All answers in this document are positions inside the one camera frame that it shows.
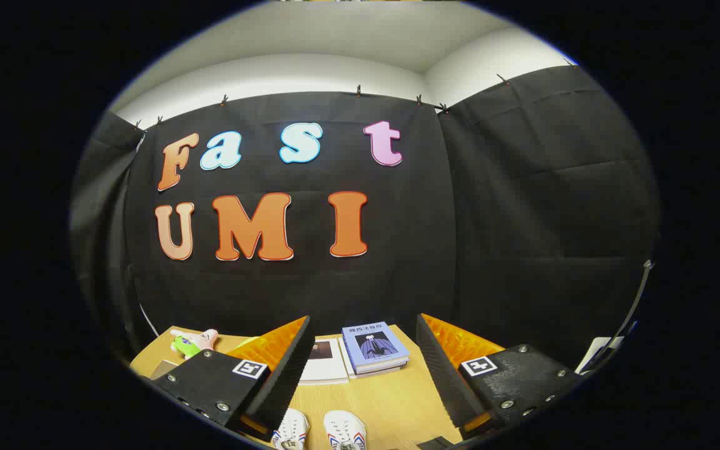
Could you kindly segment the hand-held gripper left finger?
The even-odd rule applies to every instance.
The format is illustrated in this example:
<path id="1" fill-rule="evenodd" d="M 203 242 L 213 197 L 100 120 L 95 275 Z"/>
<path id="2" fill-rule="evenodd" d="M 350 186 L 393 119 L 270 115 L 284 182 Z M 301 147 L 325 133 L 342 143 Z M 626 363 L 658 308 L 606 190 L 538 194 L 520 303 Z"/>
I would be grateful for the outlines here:
<path id="1" fill-rule="evenodd" d="M 311 353 L 310 324 L 303 316 L 227 353 L 203 348 L 146 382 L 203 421 L 270 441 Z"/>

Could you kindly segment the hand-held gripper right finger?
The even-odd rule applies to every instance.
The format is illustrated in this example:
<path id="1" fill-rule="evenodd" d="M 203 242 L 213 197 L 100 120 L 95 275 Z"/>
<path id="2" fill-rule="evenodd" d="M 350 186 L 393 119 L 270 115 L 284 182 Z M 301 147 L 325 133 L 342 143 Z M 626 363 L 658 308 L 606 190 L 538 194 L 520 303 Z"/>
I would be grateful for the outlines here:
<path id="1" fill-rule="evenodd" d="M 429 314 L 418 314 L 416 337 L 438 396 L 466 441 L 531 421 L 584 381 L 531 344 L 505 348 Z"/>

